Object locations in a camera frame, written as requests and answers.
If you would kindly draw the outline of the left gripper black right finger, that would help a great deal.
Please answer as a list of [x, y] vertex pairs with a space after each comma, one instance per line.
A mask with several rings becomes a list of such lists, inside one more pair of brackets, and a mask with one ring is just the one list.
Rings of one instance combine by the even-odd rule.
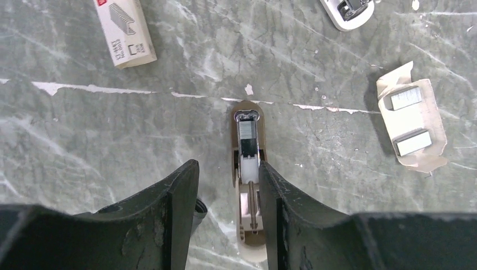
[[262, 162], [269, 269], [475, 269], [476, 214], [364, 212], [315, 200]]

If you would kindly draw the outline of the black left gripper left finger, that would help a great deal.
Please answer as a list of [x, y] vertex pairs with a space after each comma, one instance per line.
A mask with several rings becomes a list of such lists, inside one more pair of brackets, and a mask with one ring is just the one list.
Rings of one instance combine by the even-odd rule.
[[95, 213], [1, 205], [2, 269], [184, 269], [199, 164]]

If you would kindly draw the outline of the brown stapler base part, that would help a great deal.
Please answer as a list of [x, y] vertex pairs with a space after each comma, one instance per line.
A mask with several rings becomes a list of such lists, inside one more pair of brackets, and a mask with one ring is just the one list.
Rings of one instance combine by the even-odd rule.
[[259, 166], [267, 160], [264, 122], [264, 113], [256, 103], [241, 101], [232, 109], [236, 239], [239, 255], [252, 263], [267, 260], [259, 189]]

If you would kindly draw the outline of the white staple box tray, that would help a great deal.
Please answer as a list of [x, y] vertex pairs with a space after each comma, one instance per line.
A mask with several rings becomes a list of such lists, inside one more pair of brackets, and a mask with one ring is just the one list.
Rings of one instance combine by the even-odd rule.
[[[443, 156], [447, 145], [447, 136], [431, 81], [429, 79], [413, 81], [411, 78], [413, 66], [414, 63], [410, 61], [381, 76], [376, 82], [377, 101], [399, 163], [409, 170], [431, 173], [436, 168], [448, 163], [448, 160]], [[422, 101], [393, 111], [390, 105], [390, 95], [415, 86], [421, 89]], [[422, 129], [429, 131], [432, 145], [409, 155], [399, 156], [393, 143], [394, 140]]]

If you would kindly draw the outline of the white staple box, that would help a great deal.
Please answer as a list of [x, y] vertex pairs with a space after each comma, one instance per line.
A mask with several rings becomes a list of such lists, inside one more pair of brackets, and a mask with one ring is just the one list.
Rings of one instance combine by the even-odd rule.
[[157, 60], [139, 0], [93, 2], [116, 68], [131, 68]]

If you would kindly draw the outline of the staple strip in tray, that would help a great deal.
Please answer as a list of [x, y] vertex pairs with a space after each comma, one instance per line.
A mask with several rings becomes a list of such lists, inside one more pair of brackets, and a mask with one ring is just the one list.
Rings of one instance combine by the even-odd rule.
[[429, 131], [422, 129], [399, 137], [393, 143], [398, 155], [405, 156], [431, 146], [432, 140]]
[[421, 101], [421, 89], [418, 86], [402, 89], [390, 95], [390, 105], [393, 111], [409, 107]]

